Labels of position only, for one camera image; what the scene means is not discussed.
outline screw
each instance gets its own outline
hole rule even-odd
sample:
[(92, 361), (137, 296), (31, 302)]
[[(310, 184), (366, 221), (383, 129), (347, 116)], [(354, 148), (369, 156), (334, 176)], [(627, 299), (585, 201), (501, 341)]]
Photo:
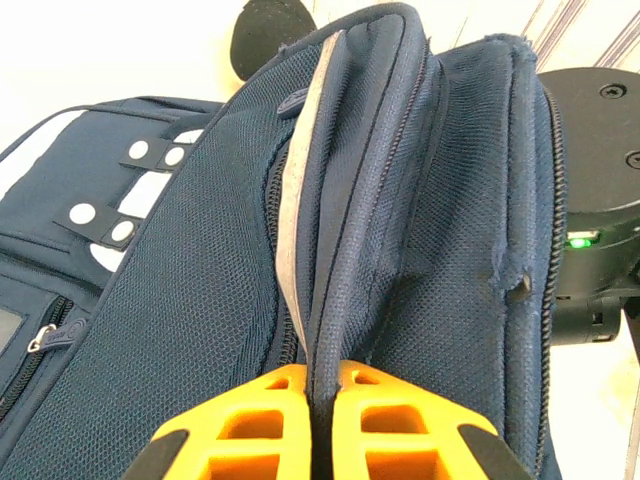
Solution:
[(640, 170), (640, 150), (627, 153), (627, 165), (631, 168)]
[(624, 97), (627, 93), (627, 87), (619, 83), (610, 83), (600, 89), (600, 96), (607, 100), (615, 100)]

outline black disc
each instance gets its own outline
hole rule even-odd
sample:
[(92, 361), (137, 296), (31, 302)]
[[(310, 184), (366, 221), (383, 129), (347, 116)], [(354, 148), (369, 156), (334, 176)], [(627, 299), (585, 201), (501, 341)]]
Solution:
[(640, 215), (640, 75), (571, 68), (540, 75), (564, 124), (568, 211), (614, 224)]
[(311, 14), (300, 0), (250, 0), (233, 30), (231, 65), (246, 81), (281, 46), (291, 45), (315, 29)]

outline black rubber pad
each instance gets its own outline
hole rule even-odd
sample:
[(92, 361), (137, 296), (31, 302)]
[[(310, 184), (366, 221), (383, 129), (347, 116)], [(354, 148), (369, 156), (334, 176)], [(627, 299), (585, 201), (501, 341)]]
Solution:
[(162, 480), (187, 437), (187, 430), (176, 430), (154, 440), (138, 454), (121, 480)]
[(501, 438), (475, 425), (458, 431), (489, 480), (533, 480)]
[(315, 29), (300, 0), (249, 0), (233, 30), (231, 65), (241, 80), (248, 80), (281, 46)]

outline navy blue backpack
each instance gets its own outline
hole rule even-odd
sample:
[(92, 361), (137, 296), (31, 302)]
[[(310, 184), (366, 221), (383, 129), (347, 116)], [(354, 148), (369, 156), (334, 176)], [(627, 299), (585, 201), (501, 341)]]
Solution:
[(119, 478), (168, 419), (294, 362), (320, 479), (341, 359), (480, 412), (560, 479), (564, 181), (530, 45), (433, 55), (402, 5), (282, 48), (224, 105), (45, 120), (0, 156), (0, 479)]

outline stitching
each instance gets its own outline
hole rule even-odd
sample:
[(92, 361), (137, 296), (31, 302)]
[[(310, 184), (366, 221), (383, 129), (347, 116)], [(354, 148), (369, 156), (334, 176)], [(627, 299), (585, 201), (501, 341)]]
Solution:
[[(411, 206), (410, 209), (410, 214), (409, 214), (409, 218), (407, 221), (407, 224), (405, 226), (402, 238), (402, 253), (401, 253), (401, 257), (400, 257), (400, 266), (398, 269), (398, 274), (402, 271), (404, 271), (406, 264), (407, 264), (407, 251), (406, 248), (404, 248), (409, 240), (409, 234), (410, 232), (413, 230), (413, 219), (415, 217), (416, 214), (416, 209), (417, 209), (417, 204), (418, 204), (418, 196), (419, 193), (422, 191), (422, 189), (429, 183), (429, 179), (430, 179), (430, 172), (431, 172), (431, 167), (433, 166), (433, 158), (435, 157), (437, 151), (438, 151), (438, 147), (440, 146), (440, 137), (442, 135), (442, 131), (443, 131), (443, 126), (444, 126), (444, 122), (445, 119), (447, 118), (447, 113), (449, 110), (449, 102), (448, 102), (448, 97), (449, 97), (449, 81), (447, 79), (447, 72), (444, 68), (444, 65), (442, 65), (442, 63), (440, 62), (440, 68), (441, 68), (441, 79), (442, 79), (442, 90), (440, 91), (439, 94), (439, 98), (438, 98), (438, 105), (436, 107), (436, 114), (434, 115), (434, 119), (435, 121), (432, 123), (431, 128), (429, 129), (429, 134), (427, 136), (427, 138), (431, 138), (431, 136), (433, 135), (433, 132), (436, 131), (436, 127), (437, 127), (437, 138), (435, 139), (435, 141), (429, 141), (428, 142), (428, 147), (427, 147), (427, 151), (425, 153), (425, 159), (429, 160), (429, 171), (426, 172), (426, 174), (423, 176), (423, 169), (420, 169), (420, 174), (419, 174), (419, 178), (420, 180), (418, 181), (418, 185), (416, 186), (416, 194), (414, 195), (414, 198), (412, 200), (413, 205)], [(391, 285), (391, 289), (393, 289), (394, 284), (397, 281), (397, 277), (398, 274), (396, 274), (396, 278), (392, 281), (392, 285)], [(373, 289), (373, 284), (371, 285), (370, 289), (369, 289), (369, 298), (371, 296), (371, 291)], [(380, 326), (380, 331), (378, 333), (378, 335), (375, 337), (374, 343), (371, 347), (371, 351), (369, 352), (369, 354), (367, 355), (367, 360), (370, 362), (371, 358), (373, 357), (373, 354), (375, 352), (375, 350), (378, 348), (378, 345), (380, 344), (380, 341), (382, 339), (382, 337), (384, 336), (384, 332), (386, 331), (388, 325), (391, 322), (391, 311), (393, 310), (392, 307), (394, 307), (395, 305), (397, 305), (398, 300), (397, 299), (391, 299), (389, 302), (389, 305), (387, 307), (387, 313), (384, 316), (384, 319), (382, 321), (382, 325)]]
[[(359, 162), (359, 166), (358, 166), (357, 173), (356, 173), (356, 182), (357, 182), (357, 179), (360, 176), (360, 171), (362, 169), (362, 164), (364, 162), (364, 158), (366, 157), (366, 155), (367, 155), (367, 153), (369, 151), (369, 145), (370, 145), (370, 142), (371, 142), (371, 137), (373, 135), (373, 130), (374, 130), (374, 127), (377, 125), (378, 119), (380, 117), (380, 109), (382, 108), (382, 103), (383, 103), (383, 100), (384, 100), (384, 98), (386, 96), (386, 92), (387, 92), (387, 90), (389, 88), (389, 84), (391, 83), (391, 78), (393, 77), (393, 75), (395, 73), (395, 67), (396, 67), (396, 63), (397, 63), (397, 60), (398, 60), (398, 52), (400, 51), (400, 48), (402, 47), (402, 42), (403, 42), (404, 37), (405, 37), (407, 24), (406, 24), (405, 18), (404, 17), (401, 17), (401, 18), (402, 18), (402, 21), (403, 21), (402, 35), (400, 36), (400, 39), (399, 39), (399, 42), (398, 42), (398, 48), (397, 48), (397, 50), (395, 52), (395, 58), (394, 58), (393, 65), (392, 65), (392, 67), (391, 67), (391, 69), (389, 71), (389, 75), (388, 75), (388, 78), (387, 78), (387, 83), (386, 83), (385, 88), (384, 88), (384, 90), (382, 92), (382, 95), (380, 96), (380, 100), (378, 101), (378, 106), (376, 108), (376, 113), (375, 113), (373, 122), (371, 124), (371, 128), (369, 129), (369, 136), (367, 138), (366, 144), (365, 144), (364, 149), (362, 151), (362, 155), (360, 156), (360, 162)], [(374, 22), (367, 22), (366, 23), (367, 28), (369, 28), (372, 23), (378, 22), (379, 20), (375, 20)], [(331, 266), (329, 268), (328, 280), (327, 280), (327, 284), (326, 284), (325, 291), (324, 291), (324, 294), (323, 294), (322, 307), (320, 308), (320, 320), (319, 320), (318, 329), (317, 329), (317, 332), (316, 332), (316, 335), (315, 335), (315, 338), (314, 338), (315, 342), (313, 344), (314, 347), (315, 347), (314, 348), (315, 351), (313, 352), (313, 355), (312, 355), (313, 361), (312, 361), (312, 365), (311, 365), (311, 374), (313, 375), (313, 381), (309, 383), (312, 397), (315, 396), (315, 387), (316, 387), (315, 370), (316, 370), (316, 367), (317, 367), (317, 359), (318, 359), (317, 346), (318, 346), (318, 342), (320, 340), (320, 332), (323, 330), (322, 326), (323, 326), (323, 319), (324, 319), (324, 310), (325, 310), (325, 307), (326, 307), (326, 304), (327, 304), (327, 296), (328, 296), (329, 288), (330, 288), (330, 285), (331, 285), (332, 279), (333, 279), (334, 267), (335, 267), (336, 260), (337, 260), (337, 257), (338, 257), (338, 251), (340, 250), (340, 247), (342, 245), (342, 239), (343, 239), (346, 220), (349, 217), (349, 212), (351, 211), (351, 201), (353, 200), (354, 190), (355, 189), (351, 190), (351, 194), (349, 195), (349, 199), (347, 201), (347, 208), (346, 208), (345, 216), (342, 219), (342, 224), (341, 224), (341, 227), (340, 227), (340, 234), (338, 236), (337, 247), (336, 247), (336, 249), (334, 251), (334, 255), (333, 255), (333, 258), (331, 260)]]
[[(508, 45), (510, 47), (510, 52), (509, 52), (509, 57), (511, 59), (511, 83), (509, 85), (509, 114), (508, 114), (508, 121), (507, 121), (507, 158), (511, 159), (511, 153), (512, 153), (512, 147), (513, 147), (513, 142), (512, 142), (512, 122), (513, 122), (513, 89), (514, 89), (514, 81), (515, 81), (515, 76), (516, 76), (516, 62), (515, 62), (515, 50), (513, 48), (513, 46), (509, 45), (507, 42), (504, 42), (503, 40), (498, 40), (501, 43)], [(509, 210), (509, 193), (510, 193), (510, 173), (511, 173), (511, 162), (507, 161), (507, 188), (506, 188), (506, 199), (505, 199), (505, 203), (506, 203), (506, 212), (507, 212), (507, 222), (506, 222), (506, 235), (507, 235), (507, 246), (508, 246), (508, 236), (509, 236), (509, 224), (510, 222), (510, 210)], [(502, 396), (503, 396), (503, 406), (504, 406), (504, 410), (503, 410), (503, 420), (502, 420), (502, 425), (503, 425), (503, 436), (504, 438), (506, 438), (507, 436), (507, 411), (508, 411), (508, 399), (507, 399), (507, 384), (509, 383), (508, 379), (507, 379), (507, 354), (506, 354), (506, 344), (507, 344), (507, 317), (509, 315), (509, 306), (507, 305), (506, 302), (506, 294), (504, 296), (504, 306), (505, 306), (505, 319), (504, 319), (504, 325), (503, 325), (503, 331), (502, 331), (502, 378), (503, 378), (503, 387), (502, 387)]]
[[(262, 181), (262, 190), (265, 190), (267, 188), (267, 182), (269, 181), (269, 173), (271, 172), (271, 169), (273, 168), (273, 165), (276, 161), (276, 159), (278, 158), (278, 155), (280, 154), (280, 151), (285, 147), (285, 145), (291, 140), (291, 136), (293, 135), (293, 122), (291, 125), (291, 129), (285, 133), (284, 138), (282, 140), (280, 140), (275, 148), (274, 153), (272, 154), (272, 158), (271, 161), (269, 162), (268, 168), (265, 170), (265, 175), (264, 175), (264, 179)], [(265, 208), (264, 211), (264, 215), (263, 215), (263, 221), (264, 221), (264, 226), (265, 229), (268, 229), (268, 218), (267, 218), (267, 209)], [(270, 250), (272, 251), (272, 256), (273, 259), (275, 261), (275, 245), (270, 245)], [(266, 368), (266, 364), (267, 361), (269, 360), (269, 357), (271, 356), (271, 352), (274, 350), (274, 345), (273, 345), (273, 340), (275, 339), (275, 335), (276, 335), (276, 331), (278, 330), (278, 314), (280, 312), (280, 287), (278, 286), (278, 280), (275, 278), (275, 269), (273, 271), (273, 277), (274, 277), (274, 283), (275, 283), (275, 317), (276, 317), (276, 321), (273, 322), (273, 325), (271, 327), (271, 330), (269, 331), (269, 336), (270, 336), (270, 341), (269, 346), (265, 349), (265, 352), (263, 354), (263, 358), (260, 361), (260, 372), (265, 371)]]

